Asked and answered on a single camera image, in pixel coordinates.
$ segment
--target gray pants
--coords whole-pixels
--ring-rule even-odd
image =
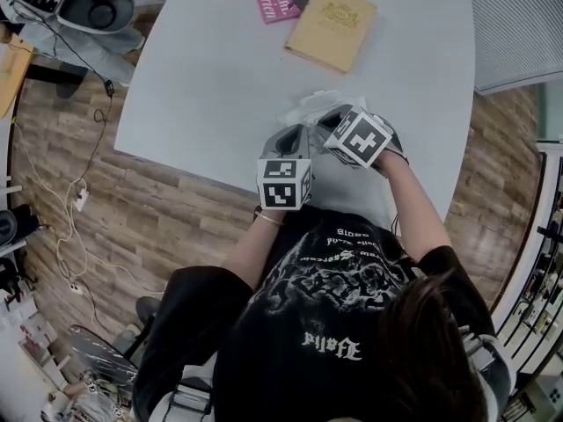
[[[51,28],[59,33],[88,64],[101,76],[121,84],[129,84],[135,67],[121,56],[139,47],[143,40],[132,26],[115,34],[90,34],[47,19]],[[81,67],[88,67],[64,42],[42,24],[26,22],[19,37],[48,56]]]

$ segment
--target white cable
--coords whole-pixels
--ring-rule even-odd
[[[72,208],[73,205],[72,203],[70,204],[70,211],[69,211],[69,195],[70,195],[70,190],[72,189],[72,186],[74,186],[76,183],[79,183],[80,181],[84,181],[84,186],[88,186],[88,184],[86,183],[86,180],[84,178],[77,178],[73,181],[70,182],[69,188],[67,189],[67,193],[65,195],[64,200],[59,196],[59,194],[57,194],[55,191],[53,191],[51,188],[49,188],[45,182],[41,179],[41,177],[39,176],[39,173],[37,173],[37,170],[35,169],[35,165],[33,164],[31,155],[29,154],[29,150],[27,149],[26,146],[26,138],[24,137],[23,132],[21,131],[21,128],[18,126],[18,124],[16,123],[16,121],[13,121],[13,125],[14,127],[16,127],[16,129],[18,130],[19,135],[21,136],[21,140],[22,140],[22,145],[24,146],[24,151],[26,152],[27,155],[27,160],[29,161],[29,164],[32,166],[32,171],[35,174],[35,177],[37,178],[36,181],[37,183],[39,183],[39,185],[41,185],[41,187],[43,187],[46,191],[48,191],[49,193],[52,193],[62,204],[62,207],[64,209],[64,212],[67,215],[67,222],[69,223],[69,234],[66,237],[58,237],[57,242],[56,242],[56,248],[55,248],[55,257],[56,260],[59,264],[61,264],[65,270],[69,273],[72,274],[74,277],[80,277],[81,275],[84,275],[87,271],[88,271],[88,255],[94,257],[95,259],[97,259],[98,261],[100,261],[104,266],[106,267],[112,267],[115,269],[122,269],[125,272],[127,272],[129,274],[129,276],[131,277],[131,279],[133,280],[133,282],[139,287],[139,289],[141,289],[143,292],[146,292],[147,294],[153,294],[153,295],[162,295],[164,294],[164,291],[162,292],[158,292],[158,291],[151,291],[143,286],[141,286],[141,284],[137,281],[137,279],[135,278],[135,276],[126,268],[123,266],[118,266],[115,264],[110,264],[107,263],[106,261],[104,261],[104,259],[100,258],[99,256],[94,255],[93,253],[90,253],[86,250],[86,246],[84,245],[84,241],[82,240],[82,237],[80,236],[80,233],[78,233],[77,227],[74,223],[74,217],[72,214]],[[61,252],[60,252],[60,248],[61,248],[61,243],[67,243],[70,241],[70,239],[72,239],[73,235],[76,233],[77,237],[78,237],[78,242],[80,243],[80,246],[82,247],[82,250],[84,252],[84,269],[82,270],[82,272],[80,273],[75,273],[73,271],[70,270],[69,267],[66,266],[65,261],[62,258]]]

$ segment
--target black sleeve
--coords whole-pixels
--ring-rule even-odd
[[[485,301],[451,247],[443,246],[430,251],[417,266],[427,276],[450,273],[444,283],[444,297],[457,324],[469,325],[475,334],[494,336],[493,321]]]
[[[135,379],[133,406],[142,422],[174,390],[186,364],[202,365],[217,351],[251,296],[248,285],[221,267],[174,272]]]

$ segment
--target white table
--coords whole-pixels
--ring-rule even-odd
[[[363,95],[393,124],[441,217],[472,109],[471,0],[371,0],[378,15],[346,76],[283,49],[295,20],[264,25],[255,0],[168,0],[128,91],[115,148],[256,191],[276,118],[319,90]],[[331,156],[313,163],[313,203],[389,225],[389,186]]]

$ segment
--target dark brown hair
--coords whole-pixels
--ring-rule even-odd
[[[486,420],[479,378],[443,298],[445,278],[413,281],[379,317],[375,352],[393,420]]]

